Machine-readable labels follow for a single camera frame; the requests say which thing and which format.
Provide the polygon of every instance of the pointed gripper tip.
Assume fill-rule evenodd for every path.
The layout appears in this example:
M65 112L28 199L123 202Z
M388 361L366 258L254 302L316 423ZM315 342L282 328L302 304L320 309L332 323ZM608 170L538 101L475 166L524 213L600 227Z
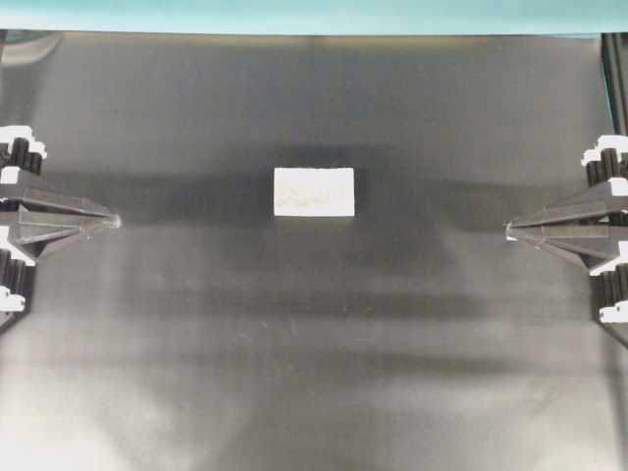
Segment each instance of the pointed gripper tip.
M505 234L506 234L506 240L517 240L517 237L513 236L512 221L506 224Z
M122 218L119 214L114 214L107 218L107 227L109 229L119 229L123 225Z

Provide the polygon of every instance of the light blue background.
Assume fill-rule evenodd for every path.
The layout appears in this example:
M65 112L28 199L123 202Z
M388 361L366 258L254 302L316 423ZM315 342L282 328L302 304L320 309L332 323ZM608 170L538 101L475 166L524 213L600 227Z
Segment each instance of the light blue background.
M628 0L0 0L0 27L237 34L594 33Z

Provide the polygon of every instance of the white label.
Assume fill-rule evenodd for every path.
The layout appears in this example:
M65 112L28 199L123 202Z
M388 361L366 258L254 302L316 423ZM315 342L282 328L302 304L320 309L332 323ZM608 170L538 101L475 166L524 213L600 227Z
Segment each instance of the white label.
M353 169L275 169L275 216L354 216Z

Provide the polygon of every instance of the black surface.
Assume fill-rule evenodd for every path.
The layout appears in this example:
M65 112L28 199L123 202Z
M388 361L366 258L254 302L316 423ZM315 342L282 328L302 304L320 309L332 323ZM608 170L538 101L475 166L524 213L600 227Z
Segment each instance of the black surface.
M126 225L41 263L0 338L3 462L626 469L587 275L503 235L584 186L600 50L69 33L5 69L2 123ZM278 165L353 166L357 216L273 218Z

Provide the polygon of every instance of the white foam block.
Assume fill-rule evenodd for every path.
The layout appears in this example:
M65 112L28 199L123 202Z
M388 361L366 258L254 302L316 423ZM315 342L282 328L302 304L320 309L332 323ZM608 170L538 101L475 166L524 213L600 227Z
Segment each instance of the white foam block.
M275 169L275 216L355 216L353 169Z

